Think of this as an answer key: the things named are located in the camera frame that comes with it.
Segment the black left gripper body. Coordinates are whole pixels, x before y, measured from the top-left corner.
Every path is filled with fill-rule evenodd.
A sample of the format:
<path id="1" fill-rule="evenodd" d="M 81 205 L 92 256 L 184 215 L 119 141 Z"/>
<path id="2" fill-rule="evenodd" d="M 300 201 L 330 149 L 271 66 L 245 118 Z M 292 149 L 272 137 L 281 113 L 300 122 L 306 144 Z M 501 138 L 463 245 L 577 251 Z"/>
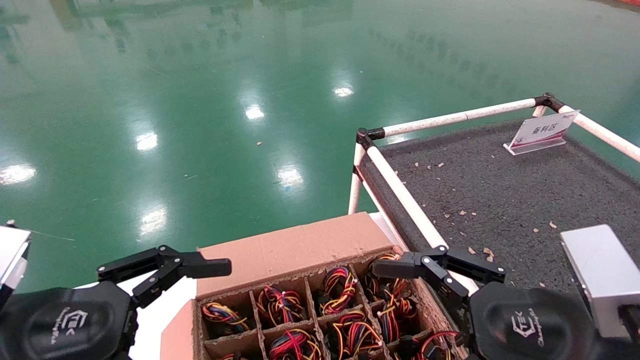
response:
<path id="1" fill-rule="evenodd" d="M 3 360 L 128 360 L 138 330 L 130 295 L 111 282 L 14 294 L 1 310 Z"/>

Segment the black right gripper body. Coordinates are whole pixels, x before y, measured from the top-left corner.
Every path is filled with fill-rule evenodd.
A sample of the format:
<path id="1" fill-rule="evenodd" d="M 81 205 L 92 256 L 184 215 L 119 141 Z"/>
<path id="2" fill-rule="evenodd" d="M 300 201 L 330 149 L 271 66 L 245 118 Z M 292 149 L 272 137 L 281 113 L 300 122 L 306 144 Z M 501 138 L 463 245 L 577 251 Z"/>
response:
<path id="1" fill-rule="evenodd" d="M 497 282 L 470 297 L 473 353 L 482 360 L 591 360 L 597 331 L 577 299 Z"/>

